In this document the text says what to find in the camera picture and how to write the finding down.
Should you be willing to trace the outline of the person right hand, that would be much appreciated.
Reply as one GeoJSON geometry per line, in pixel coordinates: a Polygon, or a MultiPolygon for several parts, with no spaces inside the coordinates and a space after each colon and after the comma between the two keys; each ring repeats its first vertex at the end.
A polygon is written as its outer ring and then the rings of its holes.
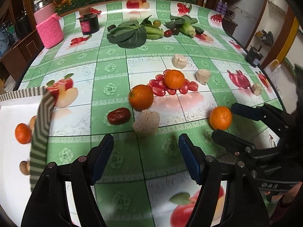
{"type": "Polygon", "coordinates": [[[265,192],[266,200],[271,203],[277,203],[279,200],[282,201],[284,204],[288,204],[293,202],[296,195],[298,194],[300,188],[301,188],[302,182],[299,181],[294,187],[292,187],[287,192],[280,192],[277,195],[273,195],[271,192],[265,192]]]}

